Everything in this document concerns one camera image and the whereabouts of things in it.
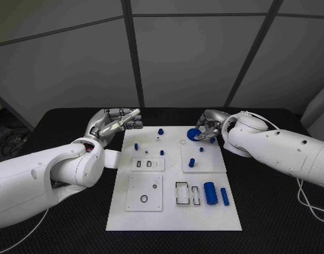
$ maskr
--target wall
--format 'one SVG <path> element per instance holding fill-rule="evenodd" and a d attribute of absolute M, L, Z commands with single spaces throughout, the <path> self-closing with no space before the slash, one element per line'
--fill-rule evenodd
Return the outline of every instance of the wall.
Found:
<path fill-rule="evenodd" d="M 324 87 L 324 1 L 7 1 L 0 97 L 56 107 L 285 107 Z"/>

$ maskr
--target black mat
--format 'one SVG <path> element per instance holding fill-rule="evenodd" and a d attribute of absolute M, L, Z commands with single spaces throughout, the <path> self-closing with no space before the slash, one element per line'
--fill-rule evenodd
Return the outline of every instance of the black mat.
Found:
<path fill-rule="evenodd" d="M 19 155 L 82 137 L 97 110 L 51 110 Z M 225 111 L 234 114 L 240 109 Z M 250 111 L 261 114 L 282 129 L 308 134 L 287 110 Z M 195 125 L 202 112 L 202 108 L 146 108 L 143 123 L 144 126 Z M 118 133 L 105 148 L 120 151 L 123 136 Z M 324 223 L 296 201 L 295 178 L 225 150 L 222 156 L 243 231 L 105 232 L 116 170 L 104 169 L 95 186 L 49 209 L 39 228 L 7 253 L 324 253 Z M 324 207 L 324 189 L 309 183 L 303 189 L 312 205 Z M 0 250 L 23 238 L 42 215 L 0 229 Z"/>

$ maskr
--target black table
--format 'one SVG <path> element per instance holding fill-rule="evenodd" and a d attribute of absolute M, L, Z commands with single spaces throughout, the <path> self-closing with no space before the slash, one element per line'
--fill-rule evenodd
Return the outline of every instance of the black table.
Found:
<path fill-rule="evenodd" d="M 231 114 L 246 110 L 217 109 Z M 82 137 L 97 111 L 98 108 L 51 110 L 19 156 Z M 250 111 L 272 120 L 282 129 L 308 135 L 287 110 Z M 195 125 L 202 112 L 204 108 L 144 108 L 143 123 L 144 126 Z M 123 136 L 123 132 L 117 133 L 107 149 L 120 151 Z M 104 169 L 95 186 L 49 209 L 39 228 L 7 253 L 324 253 L 324 223 L 298 203 L 295 178 L 225 150 L 222 157 L 243 231 L 105 232 L 116 170 Z M 309 183 L 305 183 L 303 189 L 312 205 L 324 208 L 324 189 Z M 0 250 L 23 238 L 42 216 L 43 213 L 0 229 Z"/>

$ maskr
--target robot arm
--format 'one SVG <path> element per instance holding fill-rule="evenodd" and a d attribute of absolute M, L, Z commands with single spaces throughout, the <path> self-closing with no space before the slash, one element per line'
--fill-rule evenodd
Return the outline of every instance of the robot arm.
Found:
<path fill-rule="evenodd" d="M 101 110 L 88 123 L 85 136 L 71 144 L 0 162 L 0 228 L 91 187 L 104 167 L 117 168 L 120 152 L 103 147 L 117 131 L 143 127 L 136 121 L 139 113 L 139 109 Z"/>
<path fill-rule="evenodd" d="M 204 115 L 211 113 L 218 114 L 205 110 Z M 227 116 L 227 113 L 221 112 L 220 118 L 215 118 L 221 123 L 218 132 L 222 134 L 224 148 L 324 187 L 324 142 L 286 130 L 269 131 L 264 121 L 247 112 L 228 115 L 222 122 L 221 116 Z M 205 133 L 195 139 L 208 136 Z"/>

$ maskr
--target white platform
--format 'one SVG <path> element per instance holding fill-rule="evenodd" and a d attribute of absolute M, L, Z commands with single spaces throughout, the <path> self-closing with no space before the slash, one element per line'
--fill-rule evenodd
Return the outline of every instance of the white platform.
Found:
<path fill-rule="evenodd" d="M 165 133 L 157 135 L 157 129 L 162 128 Z M 107 231 L 129 230 L 241 230 L 240 220 L 235 211 L 231 188 L 225 174 L 224 164 L 220 167 L 221 173 L 183 173 L 181 147 L 195 146 L 196 149 L 204 147 L 204 152 L 196 154 L 196 162 L 202 158 L 217 156 L 220 146 L 217 141 L 211 144 L 208 140 L 194 142 L 186 138 L 189 126 L 159 126 L 144 127 L 142 130 L 127 130 L 121 150 L 120 165 L 114 183 L 114 194 L 107 220 Z M 165 171 L 157 172 L 131 172 L 133 158 L 163 158 Z M 126 211 L 127 189 L 130 175 L 155 175 L 163 177 L 162 183 L 162 211 L 131 212 Z M 192 186 L 198 186 L 199 203 L 194 206 L 176 206 L 176 182 L 188 182 L 188 193 L 192 200 Z M 218 204 L 208 205 L 204 193 L 204 183 L 214 182 Z M 224 187 L 228 196 L 230 206 L 224 206 L 220 188 Z"/>

